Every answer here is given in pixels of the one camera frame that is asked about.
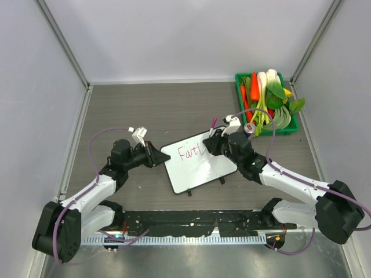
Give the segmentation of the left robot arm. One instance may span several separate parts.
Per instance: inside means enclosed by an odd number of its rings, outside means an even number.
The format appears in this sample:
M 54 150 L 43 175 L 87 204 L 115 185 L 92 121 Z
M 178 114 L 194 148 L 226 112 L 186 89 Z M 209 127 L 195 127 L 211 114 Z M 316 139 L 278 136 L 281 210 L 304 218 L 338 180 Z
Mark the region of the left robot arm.
M 97 177 L 72 197 L 47 203 L 41 213 L 31 246 L 66 263 L 73 259 L 83 240 L 100 229 L 119 230 L 123 208 L 108 201 L 128 180 L 129 170 L 156 167 L 170 160 L 149 141 L 131 147 L 128 140 L 114 142 L 111 155 Z

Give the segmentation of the magenta capped white marker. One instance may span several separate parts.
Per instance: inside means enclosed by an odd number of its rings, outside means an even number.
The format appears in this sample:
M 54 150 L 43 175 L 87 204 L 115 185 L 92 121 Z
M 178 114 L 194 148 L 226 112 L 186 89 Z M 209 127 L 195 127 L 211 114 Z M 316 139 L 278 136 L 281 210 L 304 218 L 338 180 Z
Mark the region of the magenta capped white marker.
M 217 123 L 217 120 L 218 120 L 217 117 L 214 117 L 214 118 L 213 118 L 213 121 L 212 121 L 211 127 L 210 127 L 209 132 L 208 132 L 208 138 L 210 138 L 210 137 L 212 136 L 213 131 L 214 131 L 214 128 L 215 128 L 216 123 Z

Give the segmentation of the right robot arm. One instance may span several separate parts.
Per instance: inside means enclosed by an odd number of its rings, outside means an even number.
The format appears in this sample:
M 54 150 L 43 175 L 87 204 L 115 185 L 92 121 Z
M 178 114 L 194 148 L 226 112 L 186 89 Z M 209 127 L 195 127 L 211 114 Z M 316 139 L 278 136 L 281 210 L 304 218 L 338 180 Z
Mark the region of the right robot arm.
M 270 186 L 299 200 L 299 203 L 274 198 L 262 213 L 264 226 L 270 229 L 280 224 L 296 224 L 319 230 L 329 240 L 344 244 L 370 210 L 358 202 L 349 187 L 335 181 L 316 181 L 273 162 L 253 150 L 250 140 L 241 132 L 215 135 L 203 144 L 213 156 L 223 155 L 232 161 L 249 181 Z

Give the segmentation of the white whiteboard black frame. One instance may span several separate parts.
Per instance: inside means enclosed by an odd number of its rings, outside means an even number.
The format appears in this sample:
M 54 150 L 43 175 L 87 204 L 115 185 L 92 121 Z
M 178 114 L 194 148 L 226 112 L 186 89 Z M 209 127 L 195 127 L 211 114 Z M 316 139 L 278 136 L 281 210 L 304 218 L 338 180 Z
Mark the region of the white whiteboard black frame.
M 237 166 L 225 156 L 213 156 L 203 144 L 208 131 L 164 145 L 160 151 L 170 156 L 165 169 L 175 194 L 232 174 Z

